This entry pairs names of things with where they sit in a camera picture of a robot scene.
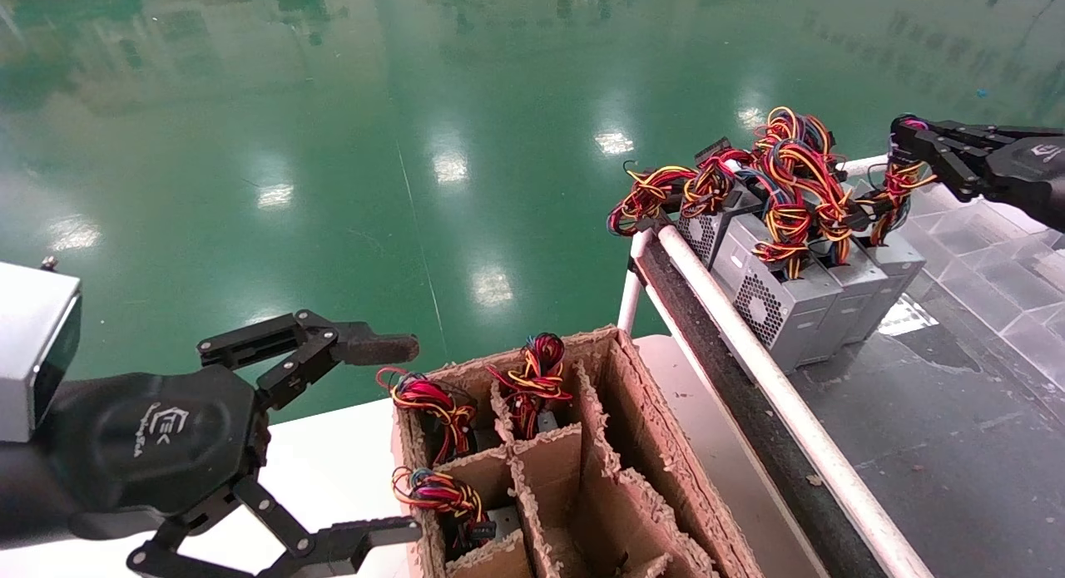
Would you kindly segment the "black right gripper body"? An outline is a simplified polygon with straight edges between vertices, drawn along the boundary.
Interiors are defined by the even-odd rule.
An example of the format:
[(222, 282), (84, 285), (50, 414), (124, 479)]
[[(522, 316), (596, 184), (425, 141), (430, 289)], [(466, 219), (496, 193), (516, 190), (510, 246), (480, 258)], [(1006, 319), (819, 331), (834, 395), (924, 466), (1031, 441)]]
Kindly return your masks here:
[(1064, 136), (995, 134), (983, 158), (982, 197), (1064, 230)]

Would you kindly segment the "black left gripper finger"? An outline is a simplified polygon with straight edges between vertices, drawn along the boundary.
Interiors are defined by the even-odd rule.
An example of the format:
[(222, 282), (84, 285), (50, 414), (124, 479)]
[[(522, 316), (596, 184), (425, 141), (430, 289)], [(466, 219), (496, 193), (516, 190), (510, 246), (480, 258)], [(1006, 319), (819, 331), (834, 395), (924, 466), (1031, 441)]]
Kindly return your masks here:
[(281, 410), (334, 369), (339, 363), (358, 367), (406, 363), (419, 356), (413, 334), (377, 334), (367, 323), (334, 323), (308, 309), (246, 325), (202, 340), (204, 367), (229, 370), (277, 359), (256, 380), (261, 407)]
[(414, 543), (423, 535), (422, 526), (409, 515), (339, 522), (309, 533), (258, 479), (247, 476), (225, 484), (186, 516), (164, 521), (152, 539), (128, 556), (126, 567), (140, 577), (248, 577), (248, 571), (179, 552), (191, 533), (207, 528), (210, 521), (222, 521), (237, 505), (250, 510), (283, 546), (283, 552), (259, 571), (259, 577), (354, 576), (373, 549)]

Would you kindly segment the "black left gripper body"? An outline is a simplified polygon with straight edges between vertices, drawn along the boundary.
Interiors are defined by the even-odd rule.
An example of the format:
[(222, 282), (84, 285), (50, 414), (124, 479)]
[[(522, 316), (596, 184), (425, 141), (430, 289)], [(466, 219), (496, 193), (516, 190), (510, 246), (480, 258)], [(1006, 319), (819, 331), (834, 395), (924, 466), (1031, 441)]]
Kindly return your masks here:
[(269, 419), (222, 366), (69, 383), (37, 432), (39, 539), (122, 539), (165, 521), (198, 536), (265, 464)]

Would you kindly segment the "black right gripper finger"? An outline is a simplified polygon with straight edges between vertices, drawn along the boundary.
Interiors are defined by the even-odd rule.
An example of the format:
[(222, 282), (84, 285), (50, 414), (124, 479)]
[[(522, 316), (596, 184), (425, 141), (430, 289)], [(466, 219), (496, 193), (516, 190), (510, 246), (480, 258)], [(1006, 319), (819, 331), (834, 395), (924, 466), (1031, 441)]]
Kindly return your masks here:
[(1062, 128), (929, 121), (917, 116), (898, 116), (891, 122), (891, 141), (898, 147), (913, 147), (912, 142), (925, 132), (931, 141), (943, 138), (973, 147), (1005, 147), (1028, 138), (1063, 138)]
[(894, 142), (894, 158), (923, 162), (958, 202), (970, 202), (983, 191), (984, 151), (956, 141)]

